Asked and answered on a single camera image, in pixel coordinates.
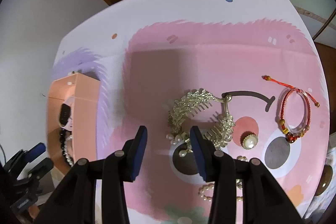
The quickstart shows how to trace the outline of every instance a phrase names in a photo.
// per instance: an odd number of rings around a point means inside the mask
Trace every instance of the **pink table surface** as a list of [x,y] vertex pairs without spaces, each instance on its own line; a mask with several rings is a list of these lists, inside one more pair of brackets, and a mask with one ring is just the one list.
[[[123,0],[64,37],[53,78],[72,70],[101,81],[98,158],[120,149],[139,125],[148,129],[140,174],[125,184],[131,223],[207,221],[211,204],[197,194],[202,178],[177,170],[172,155],[180,144],[171,146],[165,139],[168,110],[186,90],[203,88],[217,97],[235,90],[275,96],[268,112],[266,103],[255,97],[237,96],[229,102],[236,126],[224,151],[263,162],[268,145],[283,136],[276,116],[284,87],[261,76],[309,91],[320,102],[320,108],[312,104],[310,130],[290,145],[282,166],[270,169],[299,213],[307,210],[325,161],[329,103],[316,48],[289,0]],[[221,111],[219,103],[189,124],[209,127],[216,111]],[[301,97],[293,95],[286,107],[289,123],[299,124],[303,112]],[[237,141],[246,131],[259,138],[249,151]],[[238,223],[241,209],[239,203]]]

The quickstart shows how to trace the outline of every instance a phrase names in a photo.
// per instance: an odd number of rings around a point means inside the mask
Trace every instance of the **green flower print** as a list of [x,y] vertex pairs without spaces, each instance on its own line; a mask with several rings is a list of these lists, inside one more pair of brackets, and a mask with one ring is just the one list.
[[207,224],[208,218],[203,216],[204,208],[195,207],[188,211],[181,211],[175,206],[166,206],[165,211],[171,220],[163,221],[161,224]]

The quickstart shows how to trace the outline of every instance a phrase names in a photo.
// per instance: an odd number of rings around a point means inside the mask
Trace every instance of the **red circle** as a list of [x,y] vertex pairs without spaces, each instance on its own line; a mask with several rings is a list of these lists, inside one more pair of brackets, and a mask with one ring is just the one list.
[[236,145],[241,146],[240,138],[244,132],[250,131],[258,136],[259,127],[255,119],[251,117],[241,117],[236,121],[233,127],[232,140]]

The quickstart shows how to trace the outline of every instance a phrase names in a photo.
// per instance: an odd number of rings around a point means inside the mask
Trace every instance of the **open box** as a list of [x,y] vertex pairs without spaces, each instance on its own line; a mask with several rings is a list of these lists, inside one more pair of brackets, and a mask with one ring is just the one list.
[[52,82],[47,103],[47,149],[54,166],[64,175],[70,170],[60,147],[59,113],[61,105],[73,96],[72,104],[72,151],[73,160],[97,159],[96,117],[100,81],[74,73]]

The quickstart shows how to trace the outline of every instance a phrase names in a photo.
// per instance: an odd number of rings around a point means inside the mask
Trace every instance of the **red string bracelet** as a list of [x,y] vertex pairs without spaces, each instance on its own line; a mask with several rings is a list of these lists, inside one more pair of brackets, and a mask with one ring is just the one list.
[[[315,100],[315,98],[311,94],[309,94],[308,92],[300,90],[300,89],[298,89],[298,88],[296,88],[292,85],[288,85],[288,84],[279,82],[277,80],[274,80],[268,75],[264,75],[262,78],[265,79],[266,81],[272,81],[272,82],[278,83],[280,85],[283,85],[283,86],[289,88],[289,91],[285,94],[285,96],[283,97],[282,103],[281,103],[280,120],[279,120],[278,124],[279,124],[282,132],[286,135],[287,142],[293,143],[298,138],[303,137],[305,135],[305,133],[309,130],[311,111],[310,111],[310,103],[309,103],[308,97],[314,102],[314,105],[316,107],[319,107],[320,103],[317,102]],[[286,101],[287,101],[288,97],[294,91],[296,91],[298,94],[300,94],[302,96],[304,104],[305,104],[306,112],[307,112],[307,115],[306,115],[306,118],[305,118],[305,121],[304,121],[304,126],[302,128],[300,128],[299,130],[290,129],[289,126],[287,126],[286,121],[284,119],[284,110],[285,110]]]

